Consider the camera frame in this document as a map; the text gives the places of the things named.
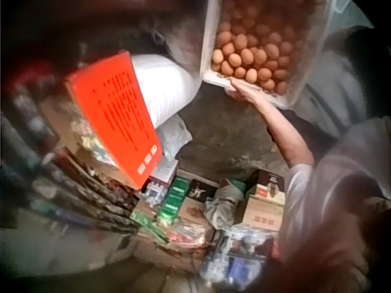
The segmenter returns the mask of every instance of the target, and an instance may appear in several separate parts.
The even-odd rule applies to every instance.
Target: plastic container
[[[269,95],[270,101],[277,107],[288,109],[294,106],[300,97],[302,89],[311,74],[312,66],[316,56],[319,54],[327,32],[330,27],[336,0],[318,0],[315,12],[309,16],[310,29],[307,34],[306,46],[302,51],[302,59],[297,66],[297,70],[290,79],[289,88],[286,95],[277,95],[263,90],[255,84],[251,87],[262,90]],[[202,79],[220,87],[230,87],[227,77],[211,69],[211,56],[216,41],[217,28],[220,22],[222,0],[209,0],[206,13],[205,33],[203,36],[202,60],[200,75]]]

